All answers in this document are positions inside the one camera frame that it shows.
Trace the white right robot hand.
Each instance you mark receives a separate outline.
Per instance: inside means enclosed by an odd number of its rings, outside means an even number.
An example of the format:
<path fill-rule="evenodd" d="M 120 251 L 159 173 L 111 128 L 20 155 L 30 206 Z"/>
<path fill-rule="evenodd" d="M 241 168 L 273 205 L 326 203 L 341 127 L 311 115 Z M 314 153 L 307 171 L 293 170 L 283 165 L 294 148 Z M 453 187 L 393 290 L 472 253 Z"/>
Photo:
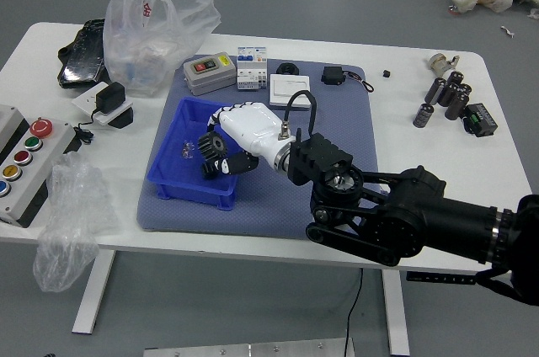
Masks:
<path fill-rule="evenodd" d="M 219 174 L 252 171 L 261 157 L 276 172 L 287 173 L 294 141 L 288 122 L 265 104 L 245 102 L 221 107 L 210 117 L 206 133 L 198 140 L 204 158 L 203 177 L 214 179 Z"/>

